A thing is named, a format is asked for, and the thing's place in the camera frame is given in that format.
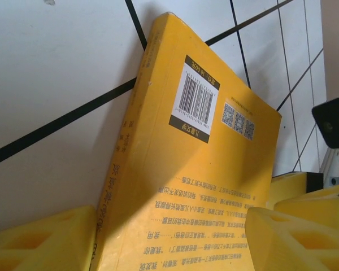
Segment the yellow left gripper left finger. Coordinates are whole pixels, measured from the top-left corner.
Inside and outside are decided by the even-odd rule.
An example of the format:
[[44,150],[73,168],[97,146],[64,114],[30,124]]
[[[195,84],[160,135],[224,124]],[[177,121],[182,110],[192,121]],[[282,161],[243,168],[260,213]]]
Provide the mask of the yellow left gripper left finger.
[[82,206],[0,231],[0,270],[89,270],[96,211]]

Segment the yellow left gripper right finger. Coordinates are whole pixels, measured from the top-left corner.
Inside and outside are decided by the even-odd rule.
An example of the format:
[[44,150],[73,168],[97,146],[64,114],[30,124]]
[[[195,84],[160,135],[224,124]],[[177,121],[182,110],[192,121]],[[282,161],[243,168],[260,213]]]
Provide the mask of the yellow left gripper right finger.
[[255,270],[339,270],[339,230],[278,211],[247,212]]

